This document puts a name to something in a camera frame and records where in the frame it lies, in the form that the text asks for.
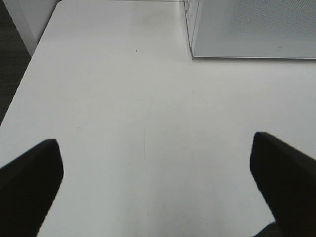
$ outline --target desk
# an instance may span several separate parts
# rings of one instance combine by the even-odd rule
[[[63,0],[0,127],[0,165],[46,138],[65,175],[39,237],[246,237],[267,131],[316,157],[316,65],[192,60],[182,2]]]

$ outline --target gray carpet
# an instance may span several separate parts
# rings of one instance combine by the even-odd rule
[[[31,57],[0,0],[0,124]]]

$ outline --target white drawer unit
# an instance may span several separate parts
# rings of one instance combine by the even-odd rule
[[[316,58],[316,0],[185,0],[194,57]]]

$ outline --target white wall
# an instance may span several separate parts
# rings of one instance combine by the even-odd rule
[[[32,56],[59,0],[3,0]]]

